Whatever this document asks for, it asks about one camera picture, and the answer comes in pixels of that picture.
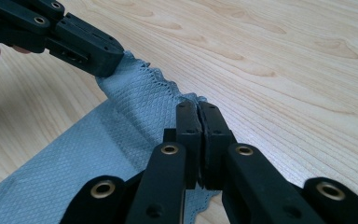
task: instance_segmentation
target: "light wood surface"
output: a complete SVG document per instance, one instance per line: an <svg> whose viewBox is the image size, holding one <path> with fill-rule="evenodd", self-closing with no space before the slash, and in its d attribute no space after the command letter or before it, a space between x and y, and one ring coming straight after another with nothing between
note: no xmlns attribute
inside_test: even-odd
<svg viewBox="0 0 358 224"><path fill-rule="evenodd" d="M358 193L358 1L60 2L218 105L289 181ZM92 76L3 48L0 181L103 100ZM228 223L219 197L197 222Z"/></svg>

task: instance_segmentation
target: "gray towel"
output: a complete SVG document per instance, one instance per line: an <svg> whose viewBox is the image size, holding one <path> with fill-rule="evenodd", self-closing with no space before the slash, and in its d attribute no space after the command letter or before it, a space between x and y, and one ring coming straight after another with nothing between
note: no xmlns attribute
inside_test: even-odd
<svg viewBox="0 0 358 224"><path fill-rule="evenodd" d="M108 78L97 78L108 100L0 183L0 224L59 223L69 202L92 178L124 180L142 171L164 128L175 127L184 100L156 68L130 52ZM185 223L193 223L215 192L186 192Z"/></svg>

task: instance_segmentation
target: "wood grain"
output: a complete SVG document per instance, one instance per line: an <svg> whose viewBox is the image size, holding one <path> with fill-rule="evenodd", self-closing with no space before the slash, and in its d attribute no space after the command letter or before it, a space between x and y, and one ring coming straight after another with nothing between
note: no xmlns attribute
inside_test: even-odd
<svg viewBox="0 0 358 224"><path fill-rule="evenodd" d="M291 182L358 193L358 1L60 1L220 107ZM105 99L47 53L0 59L0 181ZM228 223L219 197L198 223Z"/></svg>

